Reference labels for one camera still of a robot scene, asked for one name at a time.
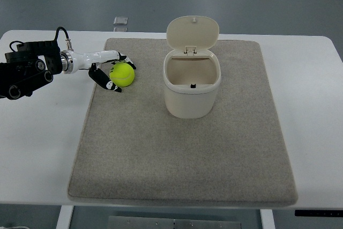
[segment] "gray floor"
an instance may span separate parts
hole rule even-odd
[[[0,205],[0,227],[26,226],[30,229],[55,229],[61,206]]]
[[[11,29],[55,30],[58,26],[75,31],[113,31],[115,16],[129,18],[130,32],[165,32],[170,21],[184,15],[209,16],[218,22],[220,33],[224,34],[323,35],[333,41],[343,58],[343,0],[0,0],[0,36]],[[18,220],[16,214],[20,213],[28,223],[30,217],[39,220],[48,216],[56,221],[55,211],[52,206],[28,209],[27,206],[0,205],[0,219],[24,222]],[[204,216],[211,214],[208,209],[199,212]],[[290,211],[278,211],[277,229],[289,225],[285,219],[280,219],[282,217],[294,222],[288,228],[300,228],[296,227],[300,220]],[[316,228],[327,228],[327,221],[319,220]],[[340,221],[339,218],[330,220],[341,226]]]

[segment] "lid hinge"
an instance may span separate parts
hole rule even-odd
[[[189,52],[193,52],[193,55],[197,53],[197,47],[196,46],[186,46],[185,50],[184,50],[184,54],[187,54]]]

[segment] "small object on floor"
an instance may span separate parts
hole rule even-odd
[[[135,78],[135,71],[127,63],[116,63],[109,72],[109,78],[119,87],[129,86]]]

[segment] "silver joint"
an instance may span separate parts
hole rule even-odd
[[[73,50],[73,47],[71,46],[71,40],[70,40],[70,39],[66,39],[66,40],[65,40],[65,43],[66,43],[66,48],[67,48],[67,50],[74,51],[74,50]]]
[[[67,51],[60,52],[62,61],[62,70],[64,73],[71,73],[74,68],[73,58]]]

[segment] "robotic arm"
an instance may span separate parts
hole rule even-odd
[[[66,36],[67,50],[60,51],[57,37],[60,30]],[[14,51],[12,45],[17,45],[18,51]],[[53,75],[74,73],[77,70],[88,70],[89,76],[106,90],[121,92],[109,77],[99,68],[103,63],[125,62],[136,69],[133,62],[125,55],[115,51],[100,51],[94,53],[78,54],[71,46],[67,31],[59,27],[52,41],[10,43],[13,52],[6,53],[6,63],[0,63],[0,98],[11,100],[23,96],[31,96],[33,91],[51,83]],[[39,59],[44,56],[45,63]]]

